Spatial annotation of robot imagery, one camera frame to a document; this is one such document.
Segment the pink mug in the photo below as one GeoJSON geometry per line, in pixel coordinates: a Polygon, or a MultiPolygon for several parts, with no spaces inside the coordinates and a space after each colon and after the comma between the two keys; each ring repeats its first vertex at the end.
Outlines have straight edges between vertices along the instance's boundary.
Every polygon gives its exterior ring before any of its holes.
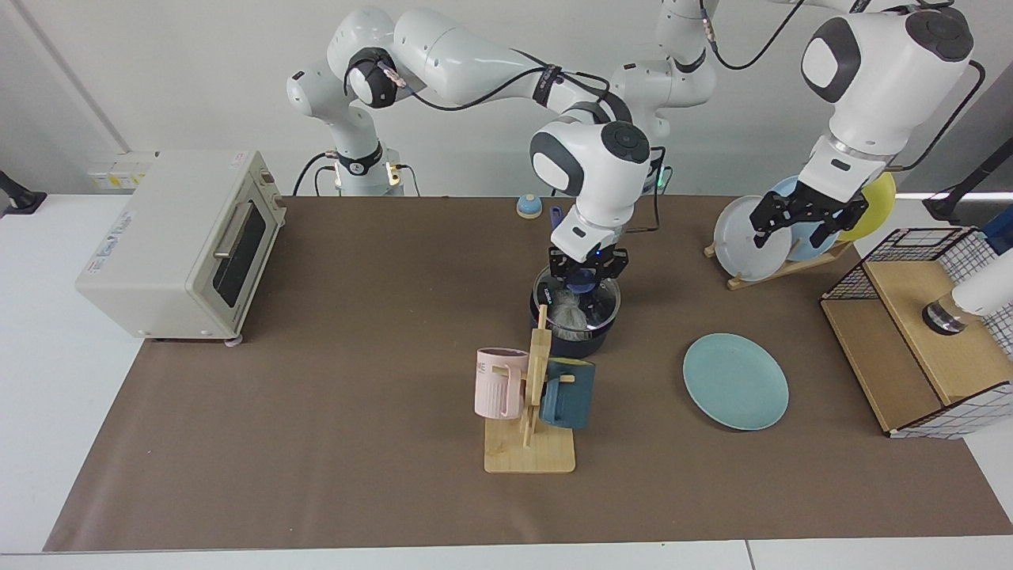
{"type": "Polygon", "coordinates": [[[528,353],[512,348],[478,351],[475,371],[475,413],[493,420],[513,420],[524,410],[524,382],[528,353]]]}

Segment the oven label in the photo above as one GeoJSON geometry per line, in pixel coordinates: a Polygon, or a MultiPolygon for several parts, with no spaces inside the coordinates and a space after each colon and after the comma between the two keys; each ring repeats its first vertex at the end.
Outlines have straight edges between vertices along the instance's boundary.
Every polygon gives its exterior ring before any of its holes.
{"type": "Polygon", "coordinates": [[[123,233],[127,231],[127,228],[134,221],[135,215],[137,215],[137,212],[134,210],[128,210],[120,214],[115,223],[112,224],[112,227],[105,234],[102,242],[99,243],[95,254],[91,256],[91,260],[88,261],[88,266],[85,267],[85,270],[92,274],[102,270],[102,266],[109,260],[109,255],[112,254],[112,251],[115,250],[116,245],[120,243],[120,237],[123,236],[123,233]]]}

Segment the sticker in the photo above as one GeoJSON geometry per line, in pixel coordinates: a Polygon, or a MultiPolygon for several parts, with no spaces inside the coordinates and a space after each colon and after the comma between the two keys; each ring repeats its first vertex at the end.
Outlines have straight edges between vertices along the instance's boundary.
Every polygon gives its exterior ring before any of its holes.
{"type": "Polygon", "coordinates": [[[243,165],[243,162],[246,162],[246,153],[237,152],[235,157],[232,158],[232,164],[229,165],[229,168],[236,170],[243,165]]]}
{"type": "Polygon", "coordinates": [[[130,224],[134,222],[134,216],[137,212],[133,210],[128,210],[116,218],[115,223],[109,228],[109,231],[102,238],[102,242],[98,244],[98,249],[95,250],[95,254],[91,256],[91,260],[88,261],[88,265],[85,267],[85,271],[91,274],[98,273],[102,270],[102,266],[109,259],[109,255],[115,250],[116,245],[120,244],[120,238],[123,236],[130,224]]]}

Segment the black cable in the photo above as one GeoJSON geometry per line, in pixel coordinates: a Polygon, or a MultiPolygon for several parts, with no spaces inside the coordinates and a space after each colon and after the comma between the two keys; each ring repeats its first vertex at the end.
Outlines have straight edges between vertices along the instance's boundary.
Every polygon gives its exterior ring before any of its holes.
{"type": "Polygon", "coordinates": [[[405,170],[411,172],[411,183],[415,186],[415,195],[421,197],[422,192],[418,191],[418,177],[415,175],[415,169],[412,168],[410,164],[398,164],[397,167],[398,169],[404,168],[405,170]]]}
{"type": "Polygon", "coordinates": [[[855,0],[855,3],[851,5],[851,9],[848,10],[848,12],[852,14],[864,12],[870,2],[872,2],[872,0],[855,0]]]}
{"type": "MultiPolygon", "coordinates": [[[[724,58],[721,57],[721,54],[717,50],[717,36],[714,34],[713,23],[705,24],[708,27],[707,42],[710,43],[710,50],[714,52],[714,57],[717,58],[717,61],[719,61],[721,65],[732,71],[742,71],[746,68],[753,67],[753,64],[760,61],[760,58],[762,58],[764,54],[767,53],[767,50],[769,50],[770,47],[774,45],[774,40],[777,39],[777,36],[780,35],[781,31],[783,31],[785,26],[788,25],[788,22],[791,21],[791,18],[795,17],[795,13],[798,12],[798,9],[801,8],[802,4],[804,3],[805,0],[798,0],[798,2],[795,3],[795,6],[791,8],[790,12],[788,12],[788,15],[784,18],[784,21],[781,22],[781,25],[777,26],[777,29],[774,30],[774,34],[770,36],[770,39],[768,39],[767,44],[764,45],[762,50],[760,50],[760,53],[758,53],[756,57],[750,60],[749,63],[746,63],[744,65],[732,65],[724,61],[724,58]]],[[[704,20],[710,22],[710,14],[707,13],[707,8],[703,5],[703,0],[700,0],[700,13],[701,15],[703,15],[704,20]]]]}
{"type": "MultiPolygon", "coordinates": [[[[529,54],[528,52],[525,52],[523,50],[518,50],[517,48],[511,48],[511,51],[512,52],[516,52],[518,54],[521,54],[522,56],[524,56],[524,57],[528,58],[529,60],[537,63],[540,66],[542,66],[542,70],[548,69],[548,67],[549,67],[548,62],[544,62],[544,61],[536,58],[535,56],[529,54]]],[[[591,73],[585,73],[582,71],[569,71],[569,72],[567,72],[565,70],[561,71],[559,73],[559,75],[563,79],[566,79],[567,81],[569,81],[570,83],[573,83],[574,85],[580,87],[585,91],[588,91],[589,93],[597,96],[598,100],[595,101],[596,104],[602,102],[605,99],[605,97],[607,97],[609,95],[609,93],[611,92],[612,83],[610,83],[604,77],[600,77],[598,75],[594,75],[594,74],[591,74],[591,73]],[[581,81],[577,81],[576,79],[573,79],[572,77],[570,77],[570,74],[576,75],[578,77],[587,77],[589,79],[594,79],[596,81],[600,81],[603,85],[605,85],[605,90],[596,93],[595,92],[596,89],[593,89],[591,86],[589,86],[588,84],[586,84],[586,83],[583,83],[581,81]]]]}
{"type": "Polygon", "coordinates": [[[326,155],[327,155],[326,152],[321,152],[320,154],[317,154],[313,158],[310,158],[310,161],[307,162],[305,166],[303,166],[303,171],[299,172],[299,177],[296,178],[296,186],[292,188],[293,195],[299,195],[299,185],[303,183],[303,178],[306,176],[306,172],[310,170],[310,166],[312,166],[314,162],[323,158],[326,155]]]}
{"type": "Polygon", "coordinates": [[[932,139],[932,142],[930,142],[929,146],[925,148],[925,151],[922,152],[921,156],[919,156],[914,162],[912,162],[907,166],[888,166],[886,168],[887,171],[907,172],[908,170],[913,170],[915,167],[921,164],[922,160],[925,160],[925,157],[928,156],[930,152],[932,152],[933,148],[936,147],[936,143],[938,143],[939,140],[943,138],[943,135],[946,134],[946,131],[949,129],[950,125],[952,125],[953,121],[956,120],[957,115],[960,114],[960,111],[963,110],[963,107],[967,106],[967,103],[970,102],[970,99],[975,98],[975,94],[977,94],[979,89],[982,88],[982,85],[985,84],[985,66],[975,60],[970,60],[969,62],[967,62],[967,65],[978,70],[978,81],[975,83],[975,86],[971,87],[970,91],[967,92],[967,95],[963,97],[962,101],[960,101],[960,104],[958,104],[956,109],[953,110],[953,113],[950,114],[949,118],[946,119],[946,123],[943,124],[942,129],[939,129],[939,132],[936,133],[935,138],[932,139]]]}
{"type": "MultiPolygon", "coordinates": [[[[626,230],[626,233],[645,233],[645,232],[648,232],[648,231],[657,231],[658,229],[661,228],[661,217],[660,217],[660,214],[657,211],[657,192],[658,192],[658,186],[661,184],[661,176],[665,175],[665,171],[669,170],[671,172],[671,171],[673,171],[673,169],[672,169],[672,166],[666,166],[665,165],[666,149],[665,149],[664,146],[651,147],[651,150],[660,150],[661,151],[661,155],[658,157],[657,174],[654,175],[654,225],[653,226],[648,226],[648,227],[634,227],[633,229],[626,230]]],[[[671,182],[671,181],[672,181],[672,176],[670,175],[669,179],[665,180],[665,191],[667,191],[669,189],[669,182],[671,182]]]]}
{"type": "Polygon", "coordinates": [[[410,90],[409,93],[411,93],[411,96],[413,96],[416,99],[422,101],[422,103],[424,103],[426,106],[431,106],[431,107],[433,107],[433,108],[435,108],[437,110],[464,110],[466,108],[470,108],[472,106],[475,106],[476,104],[479,104],[481,102],[484,102],[484,101],[488,100],[490,97],[492,97],[493,95],[495,95],[499,91],[502,91],[506,87],[511,86],[512,84],[516,83],[517,81],[519,81],[520,79],[522,79],[522,78],[524,78],[524,77],[526,77],[528,75],[531,75],[532,73],[541,73],[543,71],[545,71],[544,67],[533,67],[533,68],[531,68],[531,69],[529,69],[527,71],[522,71],[521,73],[518,73],[514,77],[511,77],[504,83],[502,83],[501,85],[499,85],[495,89],[492,89],[488,93],[485,93],[484,95],[478,97],[477,99],[475,99],[475,100],[473,100],[471,102],[466,102],[466,103],[464,103],[462,105],[458,105],[458,106],[444,106],[442,104],[437,104],[435,102],[425,100],[424,98],[422,98],[421,95],[419,95],[418,93],[416,93],[414,90],[410,90]]]}
{"type": "Polygon", "coordinates": [[[587,77],[588,79],[594,79],[595,81],[601,81],[602,84],[605,85],[605,89],[603,89],[601,93],[598,93],[598,100],[595,101],[595,104],[598,104],[598,103],[602,102],[603,100],[605,100],[605,97],[608,96],[608,94],[610,92],[612,92],[611,91],[612,84],[609,83],[609,80],[606,79],[606,78],[604,78],[604,77],[601,77],[601,76],[598,76],[598,75],[594,75],[592,73],[585,73],[582,71],[571,71],[571,72],[564,71],[564,72],[562,72],[562,76],[565,79],[567,79],[567,80],[575,83],[576,85],[579,85],[580,87],[582,87],[585,90],[591,92],[592,94],[595,94],[595,93],[593,91],[591,91],[591,87],[589,87],[589,86],[585,85],[583,83],[581,83],[581,82],[573,79],[572,77],[570,77],[569,76],[570,73],[572,73],[573,75],[576,75],[577,77],[587,77]]]}
{"type": "MultiPolygon", "coordinates": [[[[316,173],[313,174],[313,189],[314,191],[316,191],[317,195],[320,195],[320,172],[324,170],[333,170],[333,169],[334,167],[331,165],[320,166],[319,168],[317,168],[316,173]]],[[[337,194],[338,195],[341,194],[341,188],[337,188],[337,194]]]]}

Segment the wall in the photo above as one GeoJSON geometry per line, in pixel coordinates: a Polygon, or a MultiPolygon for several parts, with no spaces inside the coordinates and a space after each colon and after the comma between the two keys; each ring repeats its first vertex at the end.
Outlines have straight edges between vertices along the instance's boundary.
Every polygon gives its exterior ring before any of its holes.
{"type": "MultiPolygon", "coordinates": [[[[20,2],[135,150],[259,148],[287,184],[305,157],[329,146],[321,125],[289,106],[285,79],[323,57],[333,29],[359,2],[20,2]]],[[[394,17],[425,4],[492,40],[607,76],[623,63],[660,57],[652,40],[656,1],[378,3],[394,17]]],[[[1005,68],[1013,59],[1013,35],[1004,27],[1013,6],[1005,0],[961,4],[979,40],[978,58],[992,70],[1005,68]]],[[[725,0],[716,25],[726,58],[751,57],[787,10],[760,0],[725,0]]],[[[668,111],[677,173],[670,190],[759,192],[797,172],[831,110],[802,83],[798,60],[832,13],[802,9],[760,64],[735,74],[719,71],[710,102],[668,111]]],[[[4,69],[8,89],[11,76],[4,69]]],[[[916,133],[912,148],[922,148],[961,94],[916,133]]],[[[374,115],[385,142],[417,167],[424,193],[543,189],[528,165],[527,147],[551,115],[529,101],[458,113],[407,101],[374,115]]],[[[52,127],[41,124],[38,138],[60,133],[52,127]]]]}
{"type": "MultiPolygon", "coordinates": [[[[1013,135],[1013,66],[967,110],[963,119],[939,142],[932,159],[913,170],[901,189],[923,188],[935,191],[948,187],[972,172],[1000,145],[1013,135]]],[[[1013,189],[1013,159],[1007,160],[975,191],[1010,191],[1013,189]]]]}
{"type": "Polygon", "coordinates": [[[31,39],[21,16],[0,0],[0,169],[31,189],[87,189],[89,160],[114,149],[31,39]]]}

